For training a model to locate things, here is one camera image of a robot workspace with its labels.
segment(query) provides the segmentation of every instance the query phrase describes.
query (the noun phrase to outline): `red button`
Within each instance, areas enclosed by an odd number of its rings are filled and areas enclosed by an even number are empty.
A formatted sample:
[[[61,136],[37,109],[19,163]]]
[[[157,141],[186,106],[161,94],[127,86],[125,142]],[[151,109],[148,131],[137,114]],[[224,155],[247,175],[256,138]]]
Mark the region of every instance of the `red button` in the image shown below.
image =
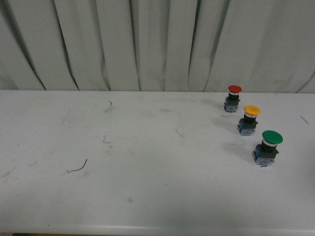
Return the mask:
[[[242,88],[237,85],[231,85],[228,87],[228,90],[230,90],[232,93],[239,93],[242,91]]]

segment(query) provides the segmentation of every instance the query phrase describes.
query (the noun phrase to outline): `stain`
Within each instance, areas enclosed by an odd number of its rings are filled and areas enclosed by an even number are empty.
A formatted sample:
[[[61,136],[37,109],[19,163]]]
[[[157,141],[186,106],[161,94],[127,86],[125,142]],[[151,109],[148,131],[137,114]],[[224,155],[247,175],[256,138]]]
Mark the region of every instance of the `stain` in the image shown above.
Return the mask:
[[[109,112],[111,112],[112,110],[114,110],[113,107],[107,108],[107,109],[104,111],[104,113],[109,113]]]
[[[182,139],[184,138],[185,133],[182,133],[182,132],[178,131],[178,129],[175,129],[175,132],[176,132],[179,136],[181,136]]]
[[[71,171],[70,171],[69,169],[67,169],[63,174],[61,174],[61,175],[59,175],[59,176],[64,176],[64,175],[66,175],[66,174],[68,174],[68,173],[71,173]]]
[[[33,164],[29,164],[28,166],[34,166],[36,164],[37,160]]]
[[[7,178],[4,180],[4,183],[8,183],[9,180],[18,180],[19,178]]]
[[[233,134],[238,134],[237,125],[235,122],[231,122],[229,117],[221,116],[220,118],[214,118],[211,120],[211,125],[219,126],[224,128],[225,130],[229,131]]]
[[[167,112],[171,112],[171,110],[169,110],[169,109],[167,109],[167,108],[161,108],[161,109],[159,109],[161,112],[165,112],[165,113],[167,113]]]
[[[156,118],[156,116],[153,114],[152,111],[149,112],[141,112],[141,115],[146,117],[146,118]]]
[[[224,109],[224,101],[222,103],[219,103],[219,102],[216,102],[214,100],[211,100],[211,99],[202,99],[200,101],[203,105],[206,105],[206,106],[210,106],[210,107],[214,107],[214,108],[217,108],[218,110],[222,110]]]
[[[8,171],[7,173],[5,173],[3,176],[1,176],[1,178],[7,177],[9,174],[11,174],[12,171],[14,171],[16,169],[16,166],[12,168],[12,170]]]

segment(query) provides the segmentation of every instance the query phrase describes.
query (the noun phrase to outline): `yellow button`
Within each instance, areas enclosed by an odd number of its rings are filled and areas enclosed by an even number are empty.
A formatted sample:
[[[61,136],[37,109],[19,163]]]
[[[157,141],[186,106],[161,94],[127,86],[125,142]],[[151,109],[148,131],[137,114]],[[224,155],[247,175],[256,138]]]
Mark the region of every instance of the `yellow button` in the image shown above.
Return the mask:
[[[254,105],[248,105],[244,107],[245,112],[250,116],[257,116],[260,114],[260,109],[257,106]]]

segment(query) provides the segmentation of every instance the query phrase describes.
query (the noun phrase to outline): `black wire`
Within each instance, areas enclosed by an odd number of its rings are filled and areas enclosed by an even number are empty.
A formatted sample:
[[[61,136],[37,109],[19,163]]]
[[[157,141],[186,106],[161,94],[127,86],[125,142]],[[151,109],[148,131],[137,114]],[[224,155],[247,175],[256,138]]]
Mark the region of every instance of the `black wire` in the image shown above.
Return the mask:
[[[80,168],[80,169],[78,169],[78,170],[74,170],[74,171],[79,171],[79,170],[81,170],[81,169],[83,169],[83,167],[85,167],[85,164],[87,163],[87,159],[85,160],[85,162],[84,162],[84,165]]]

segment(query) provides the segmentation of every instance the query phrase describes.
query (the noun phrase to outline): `curtain fold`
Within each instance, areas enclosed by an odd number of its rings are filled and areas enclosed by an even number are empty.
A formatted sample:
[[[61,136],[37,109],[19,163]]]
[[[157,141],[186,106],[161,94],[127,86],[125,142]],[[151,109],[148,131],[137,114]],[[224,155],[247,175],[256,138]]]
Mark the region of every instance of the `curtain fold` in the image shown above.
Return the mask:
[[[229,0],[202,0],[189,67],[189,91],[203,92],[216,53]]]
[[[172,0],[169,13],[165,91],[188,91],[197,0]]]
[[[139,91],[129,1],[96,3],[110,88]]]
[[[47,90],[77,90],[66,63],[56,9],[51,0],[9,0],[36,75]]]
[[[164,91],[170,0],[132,0],[141,91]]]
[[[313,0],[0,0],[0,89],[315,92]]]
[[[0,6],[0,89],[43,90],[5,18],[8,9]]]
[[[108,90],[96,2],[55,0],[72,75],[80,90]]]

